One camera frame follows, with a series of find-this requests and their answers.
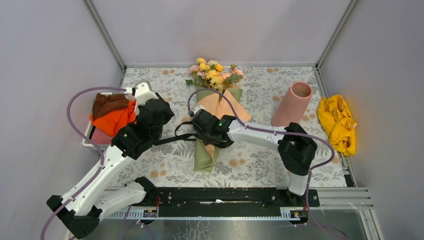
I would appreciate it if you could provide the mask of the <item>pink cylindrical vase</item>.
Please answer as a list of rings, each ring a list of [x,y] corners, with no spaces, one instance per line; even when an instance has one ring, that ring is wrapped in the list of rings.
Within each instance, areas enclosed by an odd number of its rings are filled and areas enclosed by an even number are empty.
[[[299,124],[314,94],[312,87],[302,81],[294,82],[286,91],[272,118],[273,127]]]

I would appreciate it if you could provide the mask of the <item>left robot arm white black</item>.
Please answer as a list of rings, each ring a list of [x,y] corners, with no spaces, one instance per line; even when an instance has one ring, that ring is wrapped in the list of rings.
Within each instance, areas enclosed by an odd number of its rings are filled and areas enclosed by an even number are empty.
[[[101,199],[113,178],[158,143],[163,126],[174,115],[157,92],[137,93],[135,99],[136,120],[118,131],[96,165],[71,190],[46,202],[75,239],[90,235],[111,213],[139,202],[148,206],[155,200],[154,190],[138,182]]]

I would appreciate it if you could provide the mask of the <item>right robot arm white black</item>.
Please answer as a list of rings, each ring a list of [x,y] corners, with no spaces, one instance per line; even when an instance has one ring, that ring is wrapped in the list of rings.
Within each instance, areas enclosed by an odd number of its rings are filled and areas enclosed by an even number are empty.
[[[246,123],[231,115],[217,118],[202,106],[193,110],[192,124],[204,145],[225,149],[233,143],[248,143],[278,152],[289,172],[287,201],[299,206],[307,199],[307,175],[318,145],[299,124],[273,127]]]

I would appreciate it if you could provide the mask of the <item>black ribbon gold lettering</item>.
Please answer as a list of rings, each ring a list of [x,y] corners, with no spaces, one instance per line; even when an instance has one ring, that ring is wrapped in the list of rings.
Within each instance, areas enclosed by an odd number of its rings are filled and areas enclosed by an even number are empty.
[[[199,137],[199,135],[197,133],[184,133],[184,134],[181,134],[181,135],[177,134],[177,131],[183,125],[193,125],[193,123],[191,121],[182,122],[181,124],[179,124],[175,128],[173,137],[168,137],[168,138],[157,140],[155,143],[153,143],[153,145],[154,146],[160,146],[160,145],[164,145],[164,144],[168,144],[168,143],[173,143],[173,142],[176,142],[176,141],[187,141],[187,142],[196,141],[196,139]]]

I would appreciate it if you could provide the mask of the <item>yellow pink flower bunch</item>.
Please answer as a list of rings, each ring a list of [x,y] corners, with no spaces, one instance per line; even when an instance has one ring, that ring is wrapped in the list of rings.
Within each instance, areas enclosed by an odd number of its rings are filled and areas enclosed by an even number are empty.
[[[208,88],[222,94],[229,92],[236,101],[240,101],[243,90],[237,84],[243,80],[244,74],[237,65],[224,67],[217,60],[199,57],[188,73],[192,79],[186,81],[187,85],[195,86],[197,90]]]

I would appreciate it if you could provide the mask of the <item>green peach wrapping paper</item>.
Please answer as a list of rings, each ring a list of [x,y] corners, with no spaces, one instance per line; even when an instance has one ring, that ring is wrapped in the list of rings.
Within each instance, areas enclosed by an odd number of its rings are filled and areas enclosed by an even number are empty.
[[[223,95],[229,99],[238,117],[242,121],[247,122],[252,116],[240,104],[242,93],[243,90],[241,88],[230,87],[224,91]],[[234,115],[227,101],[217,93],[208,90],[199,91],[196,93],[196,99],[198,105],[203,106],[206,111],[218,119],[224,115]],[[201,140],[197,140],[195,143],[194,170],[196,172],[210,173],[215,166],[220,152],[220,148],[212,144],[204,145]]]

